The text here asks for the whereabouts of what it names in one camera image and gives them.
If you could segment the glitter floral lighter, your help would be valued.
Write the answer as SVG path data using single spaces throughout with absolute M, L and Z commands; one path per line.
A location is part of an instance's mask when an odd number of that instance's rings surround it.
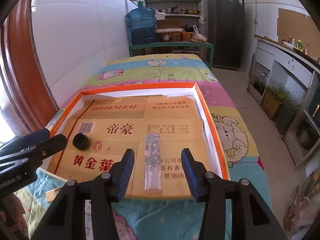
M 148 133 L 145 139 L 145 191 L 162 190 L 159 133 Z

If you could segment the black bottle cap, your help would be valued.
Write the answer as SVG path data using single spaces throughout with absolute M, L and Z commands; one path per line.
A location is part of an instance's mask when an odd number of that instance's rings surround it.
M 85 133 L 79 132 L 74 136 L 72 144 L 77 150 L 83 151 L 89 147 L 89 139 Z

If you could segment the gold rectangular lighter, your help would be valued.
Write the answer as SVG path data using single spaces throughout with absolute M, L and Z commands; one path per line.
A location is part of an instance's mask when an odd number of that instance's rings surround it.
M 59 194 L 61 189 L 62 189 L 62 187 L 57 187 L 55 189 L 47 191 L 46 192 L 46 201 L 48 203 L 52 202 L 55 199 L 55 197 Z

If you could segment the golden cardboard liner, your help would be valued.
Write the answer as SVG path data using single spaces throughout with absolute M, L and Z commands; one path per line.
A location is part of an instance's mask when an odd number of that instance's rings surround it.
M 130 148 L 135 165 L 126 194 L 131 197 L 184 198 L 190 194 L 181 162 L 188 148 L 194 159 L 209 167 L 207 145 L 193 99 L 187 96 L 130 96 L 88 100 L 67 120 L 63 135 L 67 147 L 54 155 L 48 171 L 79 182 L 108 172 Z M 79 133 L 89 139 L 86 150 L 77 150 L 72 140 Z M 159 133 L 162 190 L 145 191 L 145 139 Z

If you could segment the shallow orange-rimmed box tray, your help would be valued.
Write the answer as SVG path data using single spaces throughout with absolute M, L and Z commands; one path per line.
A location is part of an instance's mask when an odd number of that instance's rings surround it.
M 189 198 L 181 163 L 185 148 L 208 171 L 230 178 L 217 129 L 196 83 L 80 91 L 53 121 L 50 132 L 65 135 L 68 144 L 43 167 L 66 180 L 91 180 L 132 149 L 135 164 L 127 197 Z

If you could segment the potted green plant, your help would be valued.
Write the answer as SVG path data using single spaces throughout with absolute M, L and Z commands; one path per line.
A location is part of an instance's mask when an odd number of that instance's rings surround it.
M 287 132 L 300 107 L 284 86 L 266 86 L 262 109 L 275 122 L 280 134 Z

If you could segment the white kitchen counter cabinet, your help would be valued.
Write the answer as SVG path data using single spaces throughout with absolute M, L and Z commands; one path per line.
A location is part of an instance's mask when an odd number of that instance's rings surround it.
M 257 49 L 247 90 L 262 107 L 266 86 L 284 86 L 301 105 L 282 134 L 296 166 L 308 161 L 319 147 L 319 69 L 285 46 L 256 36 Z

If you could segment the green side table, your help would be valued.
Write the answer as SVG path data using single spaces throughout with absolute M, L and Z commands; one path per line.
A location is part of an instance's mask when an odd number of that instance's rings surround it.
M 213 67 L 213 59 L 215 56 L 215 45 L 209 42 L 197 43 L 197 42 L 153 42 L 146 44 L 131 44 L 129 45 L 130 56 L 133 56 L 133 51 L 137 49 L 146 49 L 146 48 L 164 48 L 164 47 L 192 47 L 192 48 L 207 48 L 210 49 L 209 53 L 209 69 Z

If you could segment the plastic bag of food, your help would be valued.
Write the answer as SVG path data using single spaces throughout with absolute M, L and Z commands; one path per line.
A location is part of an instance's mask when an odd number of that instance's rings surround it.
M 193 29 L 194 29 L 194 34 L 191 37 L 191 42 L 196 42 L 196 43 L 204 43 L 207 42 L 207 38 L 199 33 L 199 29 L 196 25 L 193 25 Z

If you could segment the blue water jug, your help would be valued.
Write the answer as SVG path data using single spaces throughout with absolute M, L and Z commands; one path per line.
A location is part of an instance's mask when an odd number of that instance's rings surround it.
M 144 0 L 136 0 L 138 8 L 127 14 L 130 43 L 148 44 L 157 41 L 155 10 L 145 6 Z

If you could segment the black refrigerator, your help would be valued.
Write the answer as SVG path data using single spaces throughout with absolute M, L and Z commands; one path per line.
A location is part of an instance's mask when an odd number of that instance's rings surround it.
M 244 0 L 208 0 L 208 42 L 214 67 L 239 69 L 245 39 Z

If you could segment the white shelving rack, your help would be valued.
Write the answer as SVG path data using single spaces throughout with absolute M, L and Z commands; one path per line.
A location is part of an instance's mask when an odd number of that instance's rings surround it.
M 200 26 L 202 0 L 145 0 L 146 6 L 164 14 L 165 20 L 180 22 L 180 27 L 192 32 Z

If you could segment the red wooden door frame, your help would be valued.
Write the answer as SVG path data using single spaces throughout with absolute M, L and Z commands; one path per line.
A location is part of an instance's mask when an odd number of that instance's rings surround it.
M 31 20 L 31 0 L 19 0 L 1 26 L 1 114 L 15 135 L 45 128 L 58 110 L 41 69 Z

